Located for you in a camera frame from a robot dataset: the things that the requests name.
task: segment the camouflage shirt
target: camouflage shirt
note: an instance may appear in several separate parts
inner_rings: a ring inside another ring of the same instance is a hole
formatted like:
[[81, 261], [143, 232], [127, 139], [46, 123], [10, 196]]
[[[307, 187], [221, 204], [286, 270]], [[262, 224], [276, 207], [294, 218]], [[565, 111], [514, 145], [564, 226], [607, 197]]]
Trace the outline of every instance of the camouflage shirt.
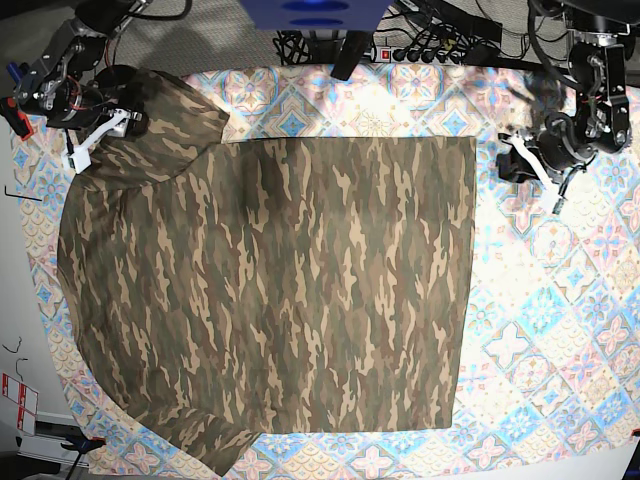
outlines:
[[103, 140], [58, 246], [107, 394], [219, 474], [261, 432], [449, 427], [474, 140], [221, 144], [227, 115], [205, 97], [135, 82], [149, 130]]

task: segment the wire bundle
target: wire bundle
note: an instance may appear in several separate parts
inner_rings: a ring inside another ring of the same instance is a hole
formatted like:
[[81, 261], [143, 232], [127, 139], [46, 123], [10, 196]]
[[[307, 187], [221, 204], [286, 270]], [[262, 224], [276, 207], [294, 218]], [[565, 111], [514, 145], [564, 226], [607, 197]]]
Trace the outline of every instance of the wire bundle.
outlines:
[[309, 45], [301, 32], [298, 30], [279, 30], [276, 34], [277, 38], [272, 41], [282, 66], [310, 63]]
[[[486, 11], [485, 11], [485, 9], [484, 9], [484, 8], [482, 7], [482, 5], [480, 4], [480, 1], [479, 1], [479, 0], [475, 0], [475, 2], [476, 2], [476, 6], [477, 6], [477, 7], [478, 7], [478, 9], [480, 10], [480, 13], [482, 13], [482, 15], [483, 15], [487, 20], [491, 20], [493, 23], [495, 23], [495, 24], [497, 24], [497, 25], [500, 25], [500, 26], [502, 27], [502, 25], [501, 25], [501, 24], [499, 24], [499, 23], [498, 23], [498, 22], [496, 22], [493, 18], [491, 18], [491, 16], [490, 16]], [[543, 41], [543, 42], [545, 42], [545, 43], [552, 44], [552, 43], [557, 43], [557, 42], [559, 42], [559, 41], [563, 40], [564, 38], [566, 38], [566, 36], [568, 35], [568, 32], [564, 32], [564, 33], [563, 33], [562, 35], [560, 35], [559, 37], [557, 37], [557, 38], [551, 38], [551, 39], [542, 38], [542, 37], [540, 37], [540, 36], [538, 35], [538, 32], [539, 32], [539, 31], [540, 31], [540, 29], [542, 28], [542, 25], [544, 24], [544, 21], [545, 21], [547, 18], [555, 18], [556, 16], [558, 16], [558, 15], [559, 15], [559, 14], [561, 14], [561, 13], [562, 13], [562, 12], [553, 12], [553, 15], [545, 15], [545, 16], [543, 16], [543, 19], [542, 19], [542, 21], [540, 22], [540, 25], [538, 25], [538, 26], [535, 28], [534, 37], [535, 37], [535, 39], [536, 39], [536, 40], [541, 40], [541, 41]], [[531, 47], [532, 47], [532, 44], [531, 44], [531, 38], [532, 38], [532, 37], [530, 36], [530, 32], [529, 32], [529, 30], [527, 29], [527, 31], [526, 31], [526, 32], [524, 32], [524, 33], [518, 33], [518, 32], [514, 32], [514, 31], [511, 31], [511, 30], [509, 30], [509, 29], [507, 29], [507, 28], [502, 27], [502, 31], [503, 31], [505, 34], [509, 35], [509, 36], [512, 36], [512, 37], [518, 37], [518, 38], [520, 38], [520, 54], [518, 54], [518, 55], [511, 55], [511, 54], [508, 54], [508, 53], [504, 52], [502, 49], [500, 49], [500, 53], [501, 53], [502, 55], [504, 55], [505, 57], [507, 57], [507, 58], [513, 58], [513, 59], [516, 59], [516, 60], [522, 60], [522, 59], [527, 55], [527, 53], [529, 52], [529, 49], [531, 49]], [[554, 60], [554, 61], [556, 61], [556, 62], [564, 62], [564, 61], [566, 61], [566, 58], [554, 58], [554, 57], [550, 56], [549, 54], [545, 54], [545, 55], [546, 55], [548, 58], [550, 58], [551, 60]]]

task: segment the black cable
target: black cable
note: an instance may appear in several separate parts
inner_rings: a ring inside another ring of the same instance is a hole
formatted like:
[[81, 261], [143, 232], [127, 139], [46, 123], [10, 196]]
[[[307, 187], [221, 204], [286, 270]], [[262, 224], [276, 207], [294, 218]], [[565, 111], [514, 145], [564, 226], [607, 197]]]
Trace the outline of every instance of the black cable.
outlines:
[[531, 46], [533, 47], [533, 51], [536, 52], [538, 59], [542, 66], [547, 70], [549, 75], [553, 77], [555, 80], [559, 81], [563, 85], [573, 88], [577, 92], [582, 92], [584, 88], [579, 83], [574, 82], [573, 80], [569, 80], [564, 75], [562, 75], [556, 67], [553, 66], [551, 61], [549, 60], [549, 56], [545, 53], [545, 51], [540, 46], [540, 42], [538, 42], [538, 37], [535, 34], [536, 30], [536, 12], [535, 8], [532, 6], [533, 0], [529, 0], [529, 15], [527, 19], [527, 28], [529, 31], [529, 41], [531, 42]]
[[20, 350], [20, 345], [22, 345], [22, 337], [20, 336], [18, 337], [18, 345], [16, 346], [15, 350], [10, 350], [9, 347], [7, 347], [4, 343], [2, 344], [4, 349], [9, 353], [18, 353], [18, 350]]
[[118, 55], [118, 47], [120, 46], [120, 40], [122, 40], [122, 35], [124, 35], [124, 32], [120, 33], [118, 40], [116, 40], [116, 45], [115, 47], [113, 47], [113, 59], [111, 60], [111, 65], [116, 64], [116, 56]]
[[127, 15], [132, 18], [137, 18], [139, 20], [151, 20], [154, 22], [175, 22], [178, 20], [184, 19], [189, 12], [191, 12], [191, 8], [193, 7], [193, 0], [185, 0], [184, 1], [184, 9], [177, 15], [144, 15], [142, 13], [128, 13]]
[[495, 23], [496, 25], [499, 25], [502, 28], [502, 31], [505, 33], [508, 33], [509, 35], [513, 35], [516, 37], [521, 37], [522, 35], [526, 35], [526, 33], [518, 33], [518, 32], [513, 32], [507, 28], [504, 28], [502, 26], [501, 23], [496, 22], [493, 18], [491, 18], [491, 16], [484, 10], [484, 8], [482, 8], [482, 5], [480, 5], [480, 1], [476, 0], [476, 5], [478, 6], [478, 8], [480, 9], [480, 13], [482, 13], [482, 15], [484, 16], [484, 18], [486, 18], [487, 20], [491, 20], [493, 23]]
[[412, 39], [412, 40], [415, 39], [415, 37], [413, 35], [411, 35], [409, 32], [407, 32], [404, 28], [398, 28], [398, 27], [383, 28], [383, 29], [380, 29], [380, 30], [376, 30], [374, 33], [388, 33], [388, 32], [402, 32], [406, 36], [408, 36], [410, 39]]
[[276, 53], [280, 58], [282, 66], [300, 65], [308, 63], [311, 54], [309, 47], [302, 36], [302, 33], [296, 30], [285, 30], [276, 32], [278, 38], [274, 38], [273, 45], [276, 47]]
[[558, 5], [552, 10], [547, 10], [544, 5], [540, 3], [540, 0], [531, 0], [531, 5], [533, 5], [533, 8], [535, 8], [541, 16], [547, 18], [556, 18], [562, 15], [562, 12], [564, 11], [564, 7], [562, 5]]
[[543, 38], [540, 35], [538, 35], [538, 40], [542, 40], [543, 42], [546, 42], [546, 43], [556, 43], [562, 40], [563, 38], [565, 38], [567, 35], [569, 35], [569, 32], [564, 32], [558, 38], [550, 38], [550, 39]]

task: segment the table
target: table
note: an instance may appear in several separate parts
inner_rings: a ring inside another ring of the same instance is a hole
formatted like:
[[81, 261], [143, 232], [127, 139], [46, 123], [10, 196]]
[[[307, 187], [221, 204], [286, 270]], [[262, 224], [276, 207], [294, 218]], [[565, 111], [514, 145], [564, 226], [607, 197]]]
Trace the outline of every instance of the table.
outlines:
[[[535, 184], [497, 178], [497, 140], [539, 124], [573, 96], [531, 74], [474, 67], [360, 66], [348, 82], [324, 66], [192, 75], [231, 114], [225, 142], [282, 136], [474, 136], [477, 214], [472, 290], [453, 426], [400, 433], [263, 435], [229, 478], [412, 478], [585, 455], [629, 442], [640, 425], [640, 142], [601, 154], [545, 214]], [[629, 89], [632, 123], [640, 91]], [[96, 474], [215, 475], [122, 412], [71, 336], [56, 280], [58, 223], [72, 173], [59, 132], [34, 122], [13, 138], [20, 209], [42, 324], [71, 411], [107, 446]]]

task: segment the white wall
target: white wall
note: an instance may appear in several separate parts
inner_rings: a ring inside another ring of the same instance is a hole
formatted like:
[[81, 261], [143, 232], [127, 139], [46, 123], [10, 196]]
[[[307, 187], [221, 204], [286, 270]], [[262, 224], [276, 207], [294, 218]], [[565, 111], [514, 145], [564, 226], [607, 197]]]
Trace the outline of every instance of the white wall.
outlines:
[[[14, 348], [22, 337], [18, 355], [0, 347], [0, 370], [19, 380], [15, 375], [16, 358], [28, 358], [20, 362], [19, 370], [25, 383], [39, 392], [38, 419], [73, 424], [40, 321], [18, 201], [4, 196], [5, 185], [9, 193], [15, 193], [9, 126], [0, 119], [0, 343]], [[0, 420], [15, 424], [15, 419], [5, 419], [4, 415], [10, 415], [8, 409], [0, 408]]]

